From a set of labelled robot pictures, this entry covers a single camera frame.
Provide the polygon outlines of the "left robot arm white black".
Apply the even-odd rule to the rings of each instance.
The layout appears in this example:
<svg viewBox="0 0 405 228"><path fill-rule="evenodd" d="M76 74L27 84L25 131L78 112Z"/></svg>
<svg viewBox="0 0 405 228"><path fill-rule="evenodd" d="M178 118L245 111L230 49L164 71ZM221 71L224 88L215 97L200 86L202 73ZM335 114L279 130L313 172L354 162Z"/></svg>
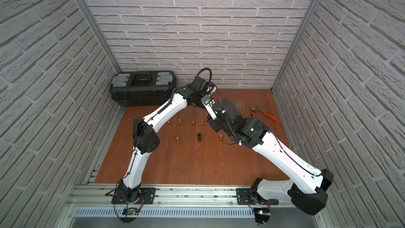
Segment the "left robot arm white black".
<svg viewBox="0 0 405 228"><path fill-rule="evenodd" d="M134 120L134 148L126 175L116 188L108 192L113 204L135 204L141 197L141 177L150 154L157 149L160 140L157 133L176 113L187 106L206 109L212 119L217 119L212 109L215 101L211 95L216 91L212 83L212 70L201 69L192 83L176 88L170 99L161 107L143 118Z"/></svg>

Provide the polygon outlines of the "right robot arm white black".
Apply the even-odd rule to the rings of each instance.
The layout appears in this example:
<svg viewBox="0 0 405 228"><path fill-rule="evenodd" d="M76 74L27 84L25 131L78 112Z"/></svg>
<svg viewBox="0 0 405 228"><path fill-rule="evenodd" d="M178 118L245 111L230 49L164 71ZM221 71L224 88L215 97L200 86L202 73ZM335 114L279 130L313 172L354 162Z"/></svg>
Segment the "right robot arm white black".
<svg viewBox="0 0 405 228"><path fill-rule="evenodd" d="M293 182L287 195L292 203L309 215L325 208L334 175L327 169L313 167L286 147L270 129L256 117L244 118L234 103L224 99L215 102L205 96L201 103L208 111L208 123L214 131L224 131L239 145L266 157Z"/></svg>

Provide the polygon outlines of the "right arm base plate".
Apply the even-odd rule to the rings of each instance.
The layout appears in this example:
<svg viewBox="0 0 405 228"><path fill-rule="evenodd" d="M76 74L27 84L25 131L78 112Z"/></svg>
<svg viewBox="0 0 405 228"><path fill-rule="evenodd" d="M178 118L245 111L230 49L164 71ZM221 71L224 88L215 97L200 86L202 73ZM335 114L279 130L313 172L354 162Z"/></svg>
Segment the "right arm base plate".
<svg viewBox="0 0 405 228"><path fill-rule="evenodd" d="M238 205L279 205L278 199L266 200L259 196L258 193L247 188L237 188L236 199Z"/></svg>

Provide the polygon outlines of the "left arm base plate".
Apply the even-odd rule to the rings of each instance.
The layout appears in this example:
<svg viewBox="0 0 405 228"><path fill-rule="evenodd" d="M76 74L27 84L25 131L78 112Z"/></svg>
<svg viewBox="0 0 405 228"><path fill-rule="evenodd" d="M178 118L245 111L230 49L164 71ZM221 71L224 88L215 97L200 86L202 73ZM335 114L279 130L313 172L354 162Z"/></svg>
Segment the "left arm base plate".
<svg viewBox="0 0 405 228"><path fill-rule="evenodd" d="M141 187L137 190L116 188L112 195L112 204L152 204L155 198L155 187Z"/></svg>

